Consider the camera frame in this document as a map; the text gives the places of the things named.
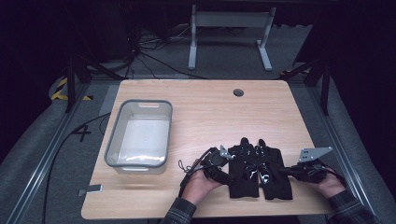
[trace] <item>black fabric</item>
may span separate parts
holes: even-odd
[[[285,167],[282,154],[278,148],[265,145],[260,139],[256,147],[258,152],[258,169],[266,200],[274,198],[292,200],[291,185],[287,175],[281,174],[279,168]]]
[[[186,174],[183,178],[183,180],[180,183],[180,190],[178,191],[177,197],[181,198],[183,195],[184,189],[186,188],[187,184],[189,183],[191,179],[191,174]]]
[[[230,198],[258,198],[259,181],[253,145],[247,138],[242,138],[241,145],[231,147],[228,151],[235,156],[229,163],[229,174],[233,177],[233,182],[229,185]]]
[[[191,224],[300,224],[297,216],[193,218]]]

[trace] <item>black cloth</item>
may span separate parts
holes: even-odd
[[[256,147],[258,168],[266,200],[274,198],[292,200],[291,184],[287,175],[281,174],[279,168],[285,167],[282,154],[278,148],[268,147],[260,139]]]
[[[228,149],[234,156],[229,161],[229,174],[233,182],[229,184],[230,198],[258,198],[259,180],[257,173],[256,151],[247,138],[241,139],[241,145]]]

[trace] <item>human arm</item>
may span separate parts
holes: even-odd
[[[366,224],[381,223],[364,205],[348,191],[333,174],[318,184],[307,183],[319,191],[334,211],[331,223]]]
[[[200,203],[207,194],[210,193],[210,191],[219,186],[221,186],[220,183],[210,178],[206,178],[202,170],[195,172],[191,176],[189,183],[187,183],[186,188],[184,188],[181,198],[175,199],[161,223],[190,223],[197,204]]]

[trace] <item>translucent storage container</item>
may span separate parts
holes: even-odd
[[[108,141],[105,162],[120,173],[161,174],[166,169],[173,108],[167,101],[128,100]]]

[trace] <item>wrist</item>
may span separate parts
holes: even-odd
[[[329,199],[332,196],[341,193],[342,191],[346,190],[346,188],[340,184],[333,184],[333,185],[318,185],[318,191],[326,198]]]
[[[194,197],[194,195],[191,194],[184,194],[181,196],[182,199],[194,204],[195,206],[200,202],[197,197]]]

